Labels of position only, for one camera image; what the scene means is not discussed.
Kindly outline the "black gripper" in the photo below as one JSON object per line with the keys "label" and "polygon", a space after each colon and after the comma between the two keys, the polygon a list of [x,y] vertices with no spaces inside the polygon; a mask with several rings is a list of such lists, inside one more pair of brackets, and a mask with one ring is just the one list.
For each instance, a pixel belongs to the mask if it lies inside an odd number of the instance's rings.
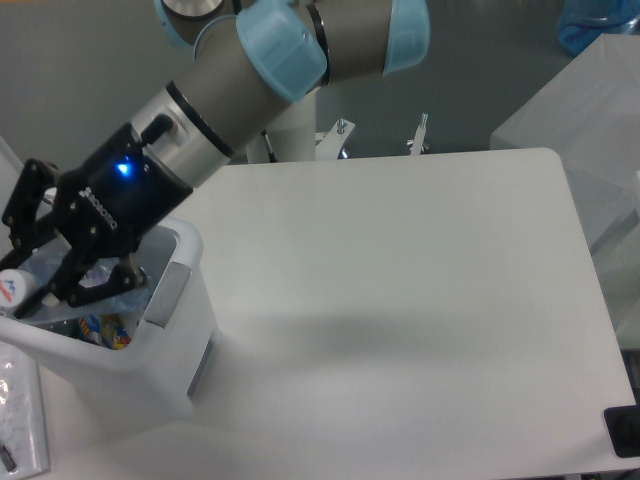
{"label": "black gripper", "polygon": [[[80,167],[63,173],[51,162],[29,159],[2,214],[9,227],[12,249],[1,259],[1,270],[12,270],[13,319],[73,319],[85,315],[142,311],[146,281],[132,288],[124,279],[112,279],[115,258],[137,250],[141,238],[181,204],[193,188],[145,151],[174,126],[152,122],[141,133],[130,123],[120,127]],[[52,210],[37,219],[45,191],[57,189]],[[61,252],[46,253],[55,238],[67,244]],[[59,300],[47,293],[28,302],[54,273],[70,272],[70,245],[82,263],[93,266],[79,282],[84,293],[106,293],[96,300],[72,297]]]}

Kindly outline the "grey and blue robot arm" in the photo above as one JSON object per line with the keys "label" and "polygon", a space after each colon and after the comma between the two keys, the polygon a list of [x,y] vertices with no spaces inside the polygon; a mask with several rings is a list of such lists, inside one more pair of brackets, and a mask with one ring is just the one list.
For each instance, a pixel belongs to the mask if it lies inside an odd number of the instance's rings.
{"label": "grey and blue robot arm", "polygon": [[159,7],[172,27],[186,24],[192,65],[79,167],[24,164],[2,215],[12,247],[1,267],[56,239],[65,251],[13,308],[19,319],[47,298],[80,313],[143,288],[142,238],[287,108],[333,82],[413,67],[430,42],[423,1],[257,1],[222,17]]}

